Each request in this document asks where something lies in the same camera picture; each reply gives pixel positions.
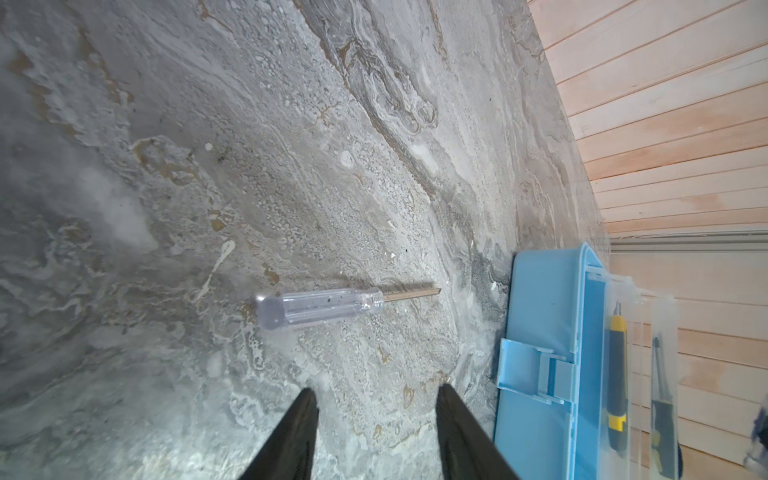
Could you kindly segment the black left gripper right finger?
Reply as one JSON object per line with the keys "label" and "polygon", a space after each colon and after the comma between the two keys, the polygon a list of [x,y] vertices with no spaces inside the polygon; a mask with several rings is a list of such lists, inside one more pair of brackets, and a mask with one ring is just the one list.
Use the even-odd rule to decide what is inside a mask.
{"label": "black left gripper right finger", "polygon": [[444,479],[519,479],[448,383],[438,389],[435,413]]}

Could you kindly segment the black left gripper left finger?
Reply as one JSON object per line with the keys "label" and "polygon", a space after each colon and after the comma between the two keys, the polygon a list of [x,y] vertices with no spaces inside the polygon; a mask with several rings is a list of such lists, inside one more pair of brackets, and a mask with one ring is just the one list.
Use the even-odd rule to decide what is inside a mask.
{"label": "black left gripper left finger", "polygon": [[240,479],[310,479],[319,413],[314,391],[302,389]]}

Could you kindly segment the blue clear-lid tool box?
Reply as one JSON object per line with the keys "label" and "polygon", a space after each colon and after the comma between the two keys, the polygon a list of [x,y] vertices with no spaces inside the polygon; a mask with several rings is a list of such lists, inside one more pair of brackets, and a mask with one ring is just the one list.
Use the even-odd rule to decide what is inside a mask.
{"label": "blue clear-lid tool box", "polygon": [[[628,327],[624,458],[609,446],[608,329]],[[522,479],[664,479],[651,459],[652,339],[663,341],[678,429],[676,300],[610,272],[588,245],[527,250],[512,263],[493,439]]]}

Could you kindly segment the yellow black utility knife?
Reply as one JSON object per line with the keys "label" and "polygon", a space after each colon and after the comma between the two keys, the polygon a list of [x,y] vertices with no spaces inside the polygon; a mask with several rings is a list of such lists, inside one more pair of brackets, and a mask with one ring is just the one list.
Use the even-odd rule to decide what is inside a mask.
{"label": "yellow black utility knife", "polygon": [[622,306],[617,302],[609,318],[606,411],[609,446],[622,458],[626,456],[629,443],[627,333]]}

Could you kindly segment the yellow black screwdriver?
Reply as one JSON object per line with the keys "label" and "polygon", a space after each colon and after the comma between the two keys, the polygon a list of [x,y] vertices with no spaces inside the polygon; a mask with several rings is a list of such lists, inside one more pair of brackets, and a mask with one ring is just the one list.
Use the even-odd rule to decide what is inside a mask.
{"label": "yellow black screwdriver", "polygon": [[681,479],[682,450],[678,441],[677,415],[667,377],[663,341],[652,339],[651,459],[655,472],[664,479]]}

